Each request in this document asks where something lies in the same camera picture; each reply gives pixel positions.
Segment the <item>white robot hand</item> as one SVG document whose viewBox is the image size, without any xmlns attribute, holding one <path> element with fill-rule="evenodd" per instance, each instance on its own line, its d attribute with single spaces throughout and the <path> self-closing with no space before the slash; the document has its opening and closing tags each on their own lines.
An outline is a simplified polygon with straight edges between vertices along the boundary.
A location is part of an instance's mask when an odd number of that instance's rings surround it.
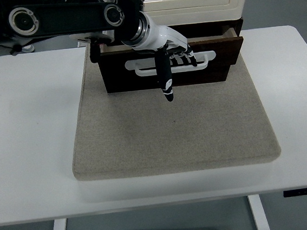
<svg viewBox="0 0 307 230">
<path fill-rule="evenodd" d="M 168 102 L 174 99 L 170 58 L 177 55 L 184 65 L 197 66 L 187 38 L 168 26 L 155 24 L 144 12 L 140 12 L 139 26 L 134 36 L 123 43 L 133 50 L 154 54 L 158 83 Z"/>
</svg>

